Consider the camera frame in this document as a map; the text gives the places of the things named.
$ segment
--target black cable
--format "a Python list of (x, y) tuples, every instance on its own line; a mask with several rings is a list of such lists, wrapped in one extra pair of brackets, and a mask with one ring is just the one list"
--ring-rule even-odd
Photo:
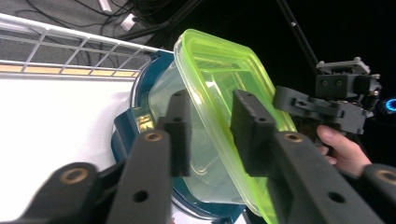
[[(164, 7), (166, 7), (169, 3), (171, 3), (173, 0), (168, 0), (166, 2), (162, 0), (134, 0), (134, 6), (136, 9), (140, 12), (139, 16), (152, 16), (155, 13), (161, 11)], [(143, 13), (142, 11), (151, 11), (154, 10), (150, 13)]]
[[(16, 15), (17, 17), (19, 17), (19, 14), (21, 14), (22, 12), (34, 12), (34, 13), (43, 15), (41, 12), (34, 11), (34, 10), (30, 10), (30, 9), (18, 10), (18, 11), (15, 12), (15, 15)], [(65, 28), (69, 28), (69, 26), (65, 26), (63, 23), (70, 24), (70, 25), (77, 26), (77, 27), (81, 27), (81, 28), (90, 27), (90, 26), (94, 26), (94, 25), (102, 25), (102, 23), (91, 23), (91, 24), (86, 24), (86, 25), (76, 25), (76, 24), (74, 24), (74, 23), (72, 23), (72, 22), (64, 21), (64, 20), (55, 18), (55, 17), (53, 17), (53, 16), (51, 16), (51, 15), (43, 15), (43, 16), (47, 17), (47, 18), (50, 19), (50, 20), (53, 20), (53, 21), (58, 22), (59, 24), (61, 24), (61, 25), (64, 26)]]
[[(116, 23), (116, 24), (113, 26), (113, 32), (111, 33), (112, 36), (114, 36), (114, 34), (115, 34), (116, 27), (118, 27), (118, 26), (121, 25), (121, 24), (122, 24), (122, 21)], [(119, 56), (116, 56), (116, 62), (117, 62), (117, 67), (120, 67)]]
[(96, 10), (96, 9), (93, 8), (93, 7), (87, 6), (85, 3), (82, 3), (82, 2), (80, 2), (80, 1), (78, 1), (78, 0), (74, 0), (74, 1), (77, 2), (77, 3), (79, 3), (79, 4), (82, 5), (82, 6), (86, 7), (87, 9), (89, 9), (89, 10), (91, 10), (91, 11), (94, 11), (94, 12), (96, 12), (96, 13), (99, 13), (99, 14), (101, 14), (101, 15), (103, 15), (103, 16), (111, 17), (111, 15), (107, 15), (106, 13), (103, 13), (103, 12), (101, 12), (101, 11), (98, 11), (98, 10)]
[[(53, 17), (53, 16), (47, 14), (46, 12), (44, 12), (43, 10), (41, 10), (40, 8), (38, 8), (38, 7), (36, 7), (34, 4), (32, 4), (32, 2), (30, 2), (30, 0), (25, 0), (25, 2), (26, 2), (30, 7), (34, 8), (35, 11), (34, 11), (34, 10), (19, 10), (19, 11), (16, 12), (17, 16), (18, 16), (18, 14), (20, 14), (20, 13), (23, 12), (23, 11), (25, 11), (25, 12), (28, 12), (28, 11), (29, 11), (29, 12), (39, 13), (39, 14), (41, 14), (42, 16), (45, 16), (46, 18), (48, 18), (49, 20), (55, 21), (56, 23), (60, 24), (62, 27), (68, 28), (68, 29), (71, 29), (71, 27), (68, 26), (68, 25), (66, 25), (66, 24), (73, 25), (73, 26), (76, 26), (76, 27), (82, 27), (82, 28), (84, 28), (84, 27), (89, 27), (89, 26), (94, 26), (94, 25), (101, 25), (101, 28), (100, 28), (100, 33), (101, 33), (101, 35), (103, 35), (103, 29), (104, 29), (104, 27), (105, 27), (106, 25), (110, 24), (110, 23), (113, 22), (113, 21), (116, 21), (121, 15), (123, 15), (123, 14), (127, 13), (128, 11), (130, 11), (130, 10), (127, 10), (127, 11), (125, 11), (125, 12), (121, 12), (120, 14), (117, 14), (117, 13), (120, 12), (121, 10), (126, 9), (125, 7), (126, 7), (127, 4), (128, 4), (128, 2), (127, 2), (127, 3), (125, 3), (122, 7), (120, 7), (120, 8), (116, 11), (116, 13), (114, 13), (114, 14), (111, 15), (111, 16), (108, 16), (107, 14), (104, 14), (104, 13), (100, 13), (100, 14), (104, 14), (104, 15), (107, 16), (107, 19), (106, 19), (106, 21), (105, 21), (104, 23), (92, 23), (92, 24), (87, 24), (87, 25), (75, 25), (74, 23), (71, 23), (71, 22), (68, 22), (68, 21), (64, 21), (64, 20), (58, 19), (58, 18), (56, 18), (56, 17)], [(93, 45), (89, 44), (89, 43), (87, 43), (87, 46), (90, 46), (91, 48), (95, 49), (95, 47), (94, 47)], [(84, 63), (86, 63), (87, 65), (91, 66), (91, 63), (92, 63), (91, 55), (89, 54), (88, 51), (83, 51), (83, 52), (86, 53), (87, 59), (88, 59), (88, 63), (86, 63), (85, 60), (84, 60)], [(110, 60), (110, 61), (113, 63), (113, 65), (115, 66), (114, 61), (113, 61), (111, 58), (109, 58), (109, 60)]]
[(114, 6), (116, 6), (116, 7), (121, 7), (120, 5), (118, 5), (117, 3), (115, 3), (113, 0), (110, 0), (110, 2), (111, 2)]

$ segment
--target wire shelf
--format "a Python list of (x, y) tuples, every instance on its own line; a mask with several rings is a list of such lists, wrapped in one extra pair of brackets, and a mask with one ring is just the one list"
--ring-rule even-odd
[(0, 14), (0, 76), (134, 80), (159, 49)]

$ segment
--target blue light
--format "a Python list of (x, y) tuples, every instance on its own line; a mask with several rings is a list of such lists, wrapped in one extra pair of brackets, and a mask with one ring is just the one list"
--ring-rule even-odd
[(387, 110), (389, 110), (391, 112), (396, 112), (396, 99), (388, 100), (385, 103), (385, 106), (387, 107)]

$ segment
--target human hand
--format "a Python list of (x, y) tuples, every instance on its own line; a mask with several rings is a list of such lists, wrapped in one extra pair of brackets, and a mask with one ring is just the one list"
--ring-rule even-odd
[[(353, 175), (360, 175), (364, 166), (371, 164), (358, 144), (350, 141), (336, 130), (325, 125), (319, 125), (317, 133), (324, 144), (334, 148), (332, 156), (326, 156), (330, 164)], [(326, 155), (329, 150), (326, 147), (320, 147), (319, 149), (323, 155)]]

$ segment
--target container lid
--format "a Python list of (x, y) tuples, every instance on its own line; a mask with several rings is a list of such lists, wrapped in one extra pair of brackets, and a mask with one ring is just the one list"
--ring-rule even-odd
[(208, 135), (244, 202), (268, 223), (277, 223), (265, 177), (251, 177), (243, 167), (230, 130), (233, 90), (257, 96), (280, 131), (294, 131), (289, 114), (272, 105), (275, 87), (256, 54), (245, 46), (187, 30), (175, 44), (177, 68)]

